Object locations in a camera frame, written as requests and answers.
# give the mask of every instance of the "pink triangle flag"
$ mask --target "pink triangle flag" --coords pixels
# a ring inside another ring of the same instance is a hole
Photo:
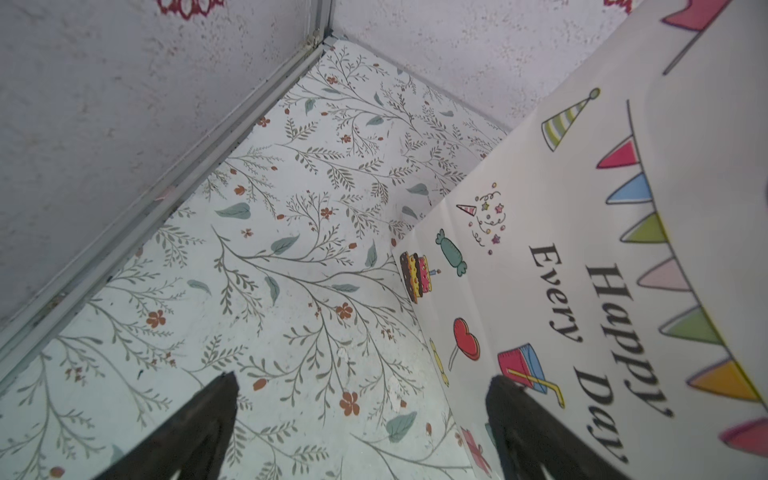
[[[690,292],[690,285],[685,280],[685,275],[683,275],[680,264],[675,257],[671,257],[648,270],[637,279],[637,285],[646,288]]]
[[[619,145],[614,147],[613,150],[608,152],[608,155],[600,160],[598,168],[626,167],[638,163],[640,162],[637,161],[637,150],[634,147],[634,137],[630,135],[623,139]]]

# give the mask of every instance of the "leaf pattern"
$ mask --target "leaf pattern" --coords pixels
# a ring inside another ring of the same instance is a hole
[[[386,431],[389,433],[389,441],[397,443],[403,440],[406,433],[413,426],[413,421],[416,418],[416,412],[410,412],[408,415],[398,415],[394,419],[389,420],[386,423]]]
[[[280,240],[275,240],[275,242],[272,243],[272,246],[270,248],[275,253],[275,255],[281,255],[281,254],[285,253],[286,250],[291,248],[291,246],[298,239],[299,239],[298,235],[296,235],[295,237],[281,238]]]
[[[270,286],[270,296],[272,297],[272,304],[274,305],[275,302],[277,302],[277,297],[280,295],[280,285],[278,285],[277,281],[269,275],[264,277],[264,281]]]
[[[205,292],[210,295],[210,289],[208,288],[208,285],[206,285],[203,282],[200,282],[199,280],[187,280],[187,285],[191,286],[192,288],[198,288],[200,290],[204,290]]]
[[[379,257],[376,255],[376,242],[373,242],[371,244],[371,247],[368,249],[368,256],[366,258],[366,266],[368,268],[372,268],[374,265],[376,265],[376,261],[379,259]]]
[[[0,398],[0,472],[92,478],[234,371],[221,478],[472,478],[389,245],[504,135],[335,43]]]
[[[244,202],[234,204],[231,207],[227,207],[223,210],[216,210],[219,217],[226,218],[239,218],[240,220],[247,220],[250,218],[250,206]]]

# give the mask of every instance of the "bunting flag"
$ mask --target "bunting flag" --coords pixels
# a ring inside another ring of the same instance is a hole
[[[645,204],[653,200],[650,195],[650,187],[648,186],[648,180],[645,178],[645,174],[637,174],[632,177],[626,184],[620,186],[618,190],[613,192],[606,204]]]
[[[688,0],[688,6],[686,8],[661,19],[661,21],[667,25],[697,32],[696,36],[685,45],[679,54],[677,54],[677,57],[674,58],[672,63],[664,69],[664,75],[672,71],[674,66],[677,65],[686,53],[688,53],[688,50],[694,46],[694,43],[696,43],[699,37],[710,25],[712,25],[715,18],[717,18],[729,3],[730,0]]]
[[[592,91],[589,92],[589,97],[541,123],[541,133],[544,135],[544,140],[547,142],[547,146],[551,151],[554,151],[554,149],[558,147],[563,140],[563,137],[568,132],[568,128],[571,128],[576,117],[578,117],[581,111],[584,110],[587,103],[599,96],[600,88],[593,88]]]
[[[472,215],[473,217],[475,216],[475,212],[478,210],[475,205],[456,205],[456,208],[462,212]]]
[[[624,243],[667,243],[667,235],[656,212],[640,220],[621,236]]]
[[[734,359],[725,359],[689,378],[686,383],[704,392],[732,399],[759,402],[760,396]]]
[[[732,449],[768,458],[768,417],[731,427],[720,440]]]
[[[723,345],[723,340],[701,306],[695,306],[674,317],[659,327],[659,332],[678,339]]]
[[[619,145],[608,152],[608,155],[602,158],[598,163],[598,168],[616,168],[636,165],[640,163],[637,160],[637,148],[634,146],[634,135],[623,139]]]
[[[690,292],[688,280],[685,280],[685,275],[683,275],[680,264],[675,257],[671,257],[643,273],[637,279],[637,285],[646,288],[658,288],[659,290]]]
[[[688,0],[688,7],[670,15],[664,21],[669,25],[691,30],[703,31],[720,14],[730,0]],[[664,74],[682,58],[687,49],[694,43],[694,39],[680,55],[667,68]],[[605,203],[613,204],[642,204],[653,202],[654,211],[646,215],[624,234],[621,235],[622,243],[665,243],[670,250],[671,257],[650,268],[637,279],[637,285],[646,288],[671,290],[675,292],[691,292],[696,305],[669,319],[659,327],[662,335],[685,339],[694,342],[720,345],[725,350],[727,358],[716,365],[710,366],[692,377],[686,384],[703,392],[729,397],[731,399],[766,403],[754,389],[746,374],[733,359],[725,342],[717,332],[712,320],[696,294],[691,289],[680,264],[675,257],[675,252],[670,245],[669,237],[664,229],[660,214],[655,211],[656,204],[650,191],[650,185],[645,176],[640,151],[637,148],[637,140],[632,131],[631,111],[627,101],[627,115],[630,118],[630,134],[620,141],[611,151],[600,159],[598,170],[617,167],[629,167],[638,165],[641,172],[614,191]],[[527,379],[524,373],[509,370],[510,378],[521,382],[521,378]],[[753,420],[737,425],[719,435],[719,438],[732,449],[754,455],[768,457],[768,417]]]

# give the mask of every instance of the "candy drawing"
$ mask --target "candy drawing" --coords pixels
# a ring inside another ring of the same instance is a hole
[[[442,228],[435,238],[435,243],[442,249],[442,254],[445,255],[448,263],[456,268],[456,275],[461,276],[467,273],[467,263],[463,260],[462,252],[450,239],[445,237],[445,231]]]
[[[445,386],[449,386],[448,376],[445,374],[445,370],[442,368],[440,355],[437,354],[437,347],[435,347],[435,343],[432,341],[432,339],[429,339],[429,345],[432,346],[432,354],[435,355],[435,364],[437,365],[437,368],[440,370],[440,375],[442,375],[442,382],[445,383]]]
[[[475,464],[490,477],[491,466],[482,456],[482,447],[475,444],[475,439],[472,437],[472,433],[469,430],[462,429],[462,434],[464,435],[464,440],[467,442],[469,453],[472,454],[472,458],[475,460]]]
[[[480,343],[469,332],[469,326],[463,318],[457,318],[453,321],[453,338],[456,339],[456,347],[454,347],[451,358],[448,360],[448,370],[453,369],[453,361],[459,350],[470,360],[477,362],[480,359]]]
[[[406,291],[413,303],[418,303],[419,298],[432,291],[432,275],[440,273],[440,270],[429,269],[427,257],[419,257],[416,253],[409,256],[408,252],[400,255],[400,270]]]
[[[498,354],[498,366],[502,375],[536,392],[546,394],[548,389],[558,397],[560,408],[565,408],[565,398],[560,387],[544,378],[544,370],[530,343]]]

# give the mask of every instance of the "birthday banner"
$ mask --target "birthday banner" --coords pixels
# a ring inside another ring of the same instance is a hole
[[[766,25],[646,0],[394,249],[478,478],[496,375],[630,478],[768,478]]]

